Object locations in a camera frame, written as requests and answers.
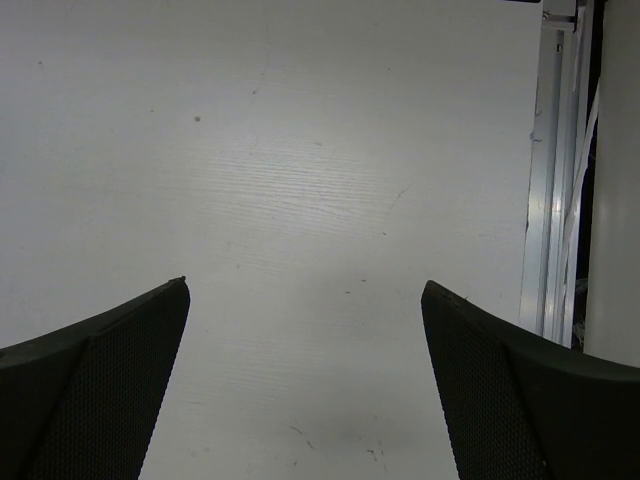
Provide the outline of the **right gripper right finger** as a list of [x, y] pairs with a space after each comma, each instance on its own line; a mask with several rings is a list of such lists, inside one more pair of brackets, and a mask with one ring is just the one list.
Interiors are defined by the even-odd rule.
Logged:
[[553, 343], [434, 281], [421, 308], [459, 478], [638, 478], [638, 368]]

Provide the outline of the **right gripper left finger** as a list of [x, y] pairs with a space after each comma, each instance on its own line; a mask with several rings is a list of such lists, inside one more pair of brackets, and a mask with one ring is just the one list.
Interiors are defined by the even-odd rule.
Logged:
[[189, 307], [178, 277], [2, 349], [2, 478], [138, 478]]

